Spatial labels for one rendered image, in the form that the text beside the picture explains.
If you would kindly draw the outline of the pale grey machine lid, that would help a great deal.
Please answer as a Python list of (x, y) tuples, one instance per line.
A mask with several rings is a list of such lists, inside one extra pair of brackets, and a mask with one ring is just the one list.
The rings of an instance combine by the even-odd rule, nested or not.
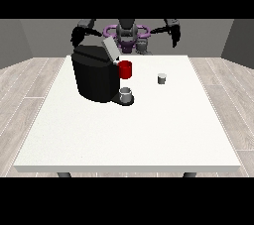
[(116, 61), (120, 56), (120, 51), (118, 50), (112, 37), (108, 37), (102, 41), (110, 59)]

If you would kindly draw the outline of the black coffee machine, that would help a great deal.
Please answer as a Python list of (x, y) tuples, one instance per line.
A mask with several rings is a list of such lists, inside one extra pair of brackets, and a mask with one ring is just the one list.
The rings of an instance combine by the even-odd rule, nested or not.
[(134, 103), (134, 96), (128, 103), (120, 101), (120, 80), (118, 62), (113, 62), (104, 47), (77, 46), (71, 61), (78, 92), (84, 98), (100, 103), (115, 102), (122, 106)]

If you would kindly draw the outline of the red pod holder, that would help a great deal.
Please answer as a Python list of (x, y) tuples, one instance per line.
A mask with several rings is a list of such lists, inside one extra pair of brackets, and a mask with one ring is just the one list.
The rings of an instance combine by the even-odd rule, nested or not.
[(128, 79), (132, 76), (132, 62), (129, 60), (121, 60), (118, 62), (119, 77)]

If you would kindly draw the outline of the small grey cup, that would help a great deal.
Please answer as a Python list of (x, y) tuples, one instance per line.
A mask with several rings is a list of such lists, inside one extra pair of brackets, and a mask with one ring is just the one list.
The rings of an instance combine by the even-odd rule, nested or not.
[(128, 103), (132, 99), (132, 91), (129, 87), (122, 87), (119, 90), (119, 96), (121, 102)]

